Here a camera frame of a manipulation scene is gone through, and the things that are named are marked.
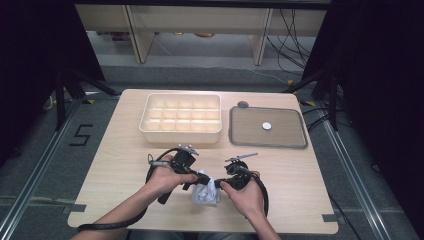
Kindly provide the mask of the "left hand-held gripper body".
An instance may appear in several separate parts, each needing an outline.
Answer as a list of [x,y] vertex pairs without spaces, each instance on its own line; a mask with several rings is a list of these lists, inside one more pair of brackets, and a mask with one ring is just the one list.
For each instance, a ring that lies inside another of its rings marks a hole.
[[179,145],[168,150],[165,154],[173,151],[175,151],[175,155],[170,162],[172,170],[177,174],[195,174],[191,166],[196,161],[195,156],[198,156],[199,153],[191,145]]

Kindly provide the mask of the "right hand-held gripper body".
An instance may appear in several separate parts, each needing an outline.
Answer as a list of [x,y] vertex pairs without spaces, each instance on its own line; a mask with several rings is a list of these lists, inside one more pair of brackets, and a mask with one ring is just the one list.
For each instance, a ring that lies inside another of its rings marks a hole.
[[242,190],[247,186],[251,179],[258,179],[258,176],[251,172],[248,168],[248,165],[243,161],[244,158],[253,156],[256,156],[256,153],[238,155],[226,159],[228,165],[225,166],[225,170],[226,173],[230,175],[230,178],[225,179],[225,182],[235,190]]

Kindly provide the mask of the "clear plastic bag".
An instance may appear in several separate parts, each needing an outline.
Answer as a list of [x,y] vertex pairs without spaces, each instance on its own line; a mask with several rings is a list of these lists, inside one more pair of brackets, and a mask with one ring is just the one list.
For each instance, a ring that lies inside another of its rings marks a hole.
[[195,184],[193,186],[192,201],[198,204],[218,204],[221,200],[220,191],[215,187],[214,178],[210,177],[207,185]]

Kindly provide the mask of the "cream divided storage box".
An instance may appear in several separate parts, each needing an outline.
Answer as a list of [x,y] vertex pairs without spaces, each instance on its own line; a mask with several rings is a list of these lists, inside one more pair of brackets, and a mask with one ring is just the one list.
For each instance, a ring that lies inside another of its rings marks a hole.
[[150,94],[139,129],[149,143],[214,144],[222,130],[221,98],[216,94]]

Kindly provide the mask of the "person's left hand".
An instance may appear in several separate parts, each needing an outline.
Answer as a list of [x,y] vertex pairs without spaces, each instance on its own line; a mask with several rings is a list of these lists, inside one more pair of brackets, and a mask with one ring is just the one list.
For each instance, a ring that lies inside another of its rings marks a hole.
[[143,189],[149,199],[154,201],[163,194],[171,192],[178,185],[196,181],[197,176],[194,174],[178,174],[169,165],[159,166],[154,169]]

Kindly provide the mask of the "person's right hand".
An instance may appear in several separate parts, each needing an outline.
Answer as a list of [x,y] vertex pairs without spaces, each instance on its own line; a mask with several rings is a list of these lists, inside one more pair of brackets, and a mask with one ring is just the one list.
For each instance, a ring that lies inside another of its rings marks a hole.
[[222,190],[227,193],[237,211],[245,218],[250,214],[264,214],[262,191],[255,179],[251,179],[242,190],[235,190],[223,182]]

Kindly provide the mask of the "black tripod stand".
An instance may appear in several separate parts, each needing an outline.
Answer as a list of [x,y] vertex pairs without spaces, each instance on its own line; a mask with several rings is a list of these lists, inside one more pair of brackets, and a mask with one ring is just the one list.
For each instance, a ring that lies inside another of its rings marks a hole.
[[329,121],[334,131],[338,130],[336,122],[336,107],[337,107],[337,78],[329,70],[319,70],[307,77],[304,77],[299,83],[291,85],[284,93],[294,93],[297,90],[315,82],[315,87],[312,90],[311,96],[314,100],[329,101]]
[[59,130],[65,123],[66,110],[65,110],[65,92],[68,92],[71,99],[83,100],[86,96],[80,82],[88,83],[89,85],[97,88],[111,96],[118,96],[120,92],[104,85],[99,80],[91,78],[90,76],[71,68],[64,68],[60,70],[55,77],[55,95],[56,95],[56,109],[57,109],[57,123],[56,129]]

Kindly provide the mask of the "light wooden desk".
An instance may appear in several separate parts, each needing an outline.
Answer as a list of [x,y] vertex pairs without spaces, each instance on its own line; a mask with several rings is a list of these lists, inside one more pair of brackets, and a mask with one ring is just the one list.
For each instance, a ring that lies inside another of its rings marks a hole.
[[156,32],[180,32],[248,35],[256,65],[262,63],[268,36],[316,36],[326,14],[324,10],[94,4],[78,4],[76,10],[87,31],[129,33],[139,63],[146,61]]

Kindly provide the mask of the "dark curtain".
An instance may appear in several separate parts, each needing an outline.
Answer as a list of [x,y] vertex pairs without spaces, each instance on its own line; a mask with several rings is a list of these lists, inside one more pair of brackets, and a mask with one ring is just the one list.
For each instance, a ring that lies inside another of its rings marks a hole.
[[24,139],[58,76],[103,72],[74,0],[0,0],[0,167]]
[[424,0],[330,0],[311,58],[332,64],[348,113],[424,239]]

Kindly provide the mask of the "aluminium floor rail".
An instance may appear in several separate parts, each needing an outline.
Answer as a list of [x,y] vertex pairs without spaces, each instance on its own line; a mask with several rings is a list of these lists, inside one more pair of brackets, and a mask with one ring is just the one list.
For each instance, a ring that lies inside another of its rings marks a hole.
[[349,138],[349,128],[341,128],[340,135],[328,121],[323,126],[374,236],[379,240],[419,240],[382,174],[371,167],[373,160],[355,133]]
[[24,185],[20,188],[16,196],[0,198],[0,206],[6,204],[9,209],[4,217],[0,220],[0,240],[9,240],[13,235],[19,221],[21,220],[31,198],[40,184],[45,172],[47,171],[53,156],[56,153],[64,134],[66,133],[71,119],[81,105],[80,100],[73,100],[69,107],[65,110],[65,119],[54,128],[54,132],[43,148],[43,152],[38,158],[34,168],[25,179]]

